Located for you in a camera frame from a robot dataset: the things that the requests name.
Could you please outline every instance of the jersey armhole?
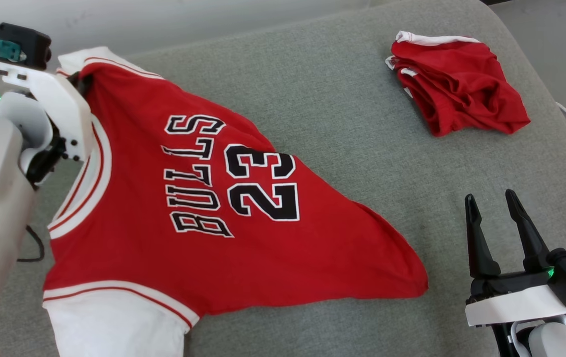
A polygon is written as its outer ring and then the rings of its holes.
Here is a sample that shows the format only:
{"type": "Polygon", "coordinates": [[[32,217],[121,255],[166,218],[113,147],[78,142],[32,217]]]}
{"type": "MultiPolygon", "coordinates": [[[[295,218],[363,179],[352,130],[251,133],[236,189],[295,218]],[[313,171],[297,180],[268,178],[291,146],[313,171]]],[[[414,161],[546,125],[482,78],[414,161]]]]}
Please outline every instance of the jersey armhole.
{"type": "Polygon", "coordinates": [[[51,239],[60,238],[76,228],[94,210],[111,178],[111,147],[99,120],[93,131],[97,147],[80,170],[62,206],[47,226],[51,239]]]}

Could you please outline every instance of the red basketball jersey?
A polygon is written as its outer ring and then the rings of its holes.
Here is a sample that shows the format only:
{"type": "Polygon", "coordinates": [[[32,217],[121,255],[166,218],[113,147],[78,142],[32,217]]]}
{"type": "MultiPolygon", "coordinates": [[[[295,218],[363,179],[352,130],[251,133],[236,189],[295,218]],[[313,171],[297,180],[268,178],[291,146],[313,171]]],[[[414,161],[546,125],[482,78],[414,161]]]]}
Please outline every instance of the red basketball jersey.
{"type": "Polygon", "coordinates": [[[530,124],[497,56],[473,38],[400,31],[387,65],[415,100],[434,136],[464,127],[512,134],[530,124]]]}
{"type": "Polygon", "coordinates": [[[126,290],[191,327],[257,305],[427,289],[387,221],[276,152],[248,119],[108,57],[81,69],[93,77],[97,147],[49,226],[45,300],[126,290]]]}

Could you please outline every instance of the gray fabric surface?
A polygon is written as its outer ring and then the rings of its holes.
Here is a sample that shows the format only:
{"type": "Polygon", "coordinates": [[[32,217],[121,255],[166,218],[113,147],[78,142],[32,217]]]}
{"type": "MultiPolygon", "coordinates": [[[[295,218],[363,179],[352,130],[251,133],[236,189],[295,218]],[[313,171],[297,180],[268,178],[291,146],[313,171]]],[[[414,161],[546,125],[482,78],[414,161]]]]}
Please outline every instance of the gray fabric surface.
{"type": "MultiPolygon", "coordinates": [[[[504,271],[522,268],[503,192],[516,190],[551,248],[566,247],[566,122],[498,18],[476,0],[410,0],[282,30],[131,59],[185,90],[245,115],[349,198],[376,210],[412,244],[430,290],[412,300],[337,300],[205,317],[188,357],[496,356],[489,329],[467,327],[464,196],[504,271]],[[512,136],[428,131],[383,60],[398,30],[467,35],[499,56],[532,123],[512,136]]],[[[40,195],[35,228],[63,200],[78,165],[63,163],[40,195]]],[[[35,249],[25,251],[35,253],[35,249]]],[[[45,264],[19,264],[0,303],[7,357],[56,355],[40,309],[45,264]]]]}

